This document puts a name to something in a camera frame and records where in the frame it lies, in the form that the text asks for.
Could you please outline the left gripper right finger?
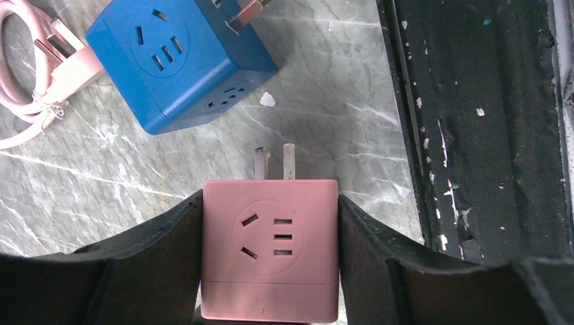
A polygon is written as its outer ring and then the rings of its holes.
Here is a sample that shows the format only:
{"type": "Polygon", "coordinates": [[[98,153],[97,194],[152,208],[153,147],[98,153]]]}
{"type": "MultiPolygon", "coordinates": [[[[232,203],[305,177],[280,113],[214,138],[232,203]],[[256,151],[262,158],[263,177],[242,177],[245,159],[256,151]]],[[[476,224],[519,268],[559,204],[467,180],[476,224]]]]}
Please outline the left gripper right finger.
{"type": "Polygon", "coordinates": [[[350,324],[572,324],[573,260],[478,265],[438,253],[338,198],[350,324]]]}

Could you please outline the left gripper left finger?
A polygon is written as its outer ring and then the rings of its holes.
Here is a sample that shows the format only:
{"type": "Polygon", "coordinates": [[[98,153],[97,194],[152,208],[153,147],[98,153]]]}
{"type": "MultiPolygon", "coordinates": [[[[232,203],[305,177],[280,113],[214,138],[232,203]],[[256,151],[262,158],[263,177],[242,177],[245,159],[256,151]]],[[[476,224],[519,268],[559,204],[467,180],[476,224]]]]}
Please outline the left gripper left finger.
{"type": "Polygon", "coordinates": [[[1,256],[2,324],[191,324],[202,192],[72,253],[1,256]]]}

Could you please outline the pink cube socket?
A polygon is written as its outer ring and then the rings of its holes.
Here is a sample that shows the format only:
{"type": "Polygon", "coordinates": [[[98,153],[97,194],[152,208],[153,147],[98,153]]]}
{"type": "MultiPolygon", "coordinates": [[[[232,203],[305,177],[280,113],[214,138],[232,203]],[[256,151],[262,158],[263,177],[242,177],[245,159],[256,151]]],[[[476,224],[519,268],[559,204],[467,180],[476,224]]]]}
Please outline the pink cube socket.
{"type": "Polygon", "coordinates": [[[255,178],[202,189],[201,314],[208,320],[331,323],[338,318],[338,184],[283,176],[255,152],[255,178]]]}

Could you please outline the dark blue cube adapter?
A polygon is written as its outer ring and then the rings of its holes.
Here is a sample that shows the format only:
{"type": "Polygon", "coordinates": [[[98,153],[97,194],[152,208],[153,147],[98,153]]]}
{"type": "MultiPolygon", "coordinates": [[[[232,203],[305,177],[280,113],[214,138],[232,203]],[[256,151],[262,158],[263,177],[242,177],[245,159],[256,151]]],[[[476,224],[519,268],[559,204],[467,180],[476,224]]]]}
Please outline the dark blue cube adapter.
{"type": "Polygon", "coordinates": [[[205,125],[278,67],[251,21],[264,1],[113,0],[85,38],[142,129],[205,125]]]}

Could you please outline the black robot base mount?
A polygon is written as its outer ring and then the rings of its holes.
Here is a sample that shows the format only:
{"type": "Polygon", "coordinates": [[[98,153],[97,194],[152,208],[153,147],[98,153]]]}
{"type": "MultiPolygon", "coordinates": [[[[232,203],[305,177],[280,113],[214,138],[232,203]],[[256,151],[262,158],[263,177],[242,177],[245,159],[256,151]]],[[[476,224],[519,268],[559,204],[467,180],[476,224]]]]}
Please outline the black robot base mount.
{"type": "Polygon", "coordinates": [[[572,1],[378,1],[424,244],[573,255],[556,20],[572,1]]]}

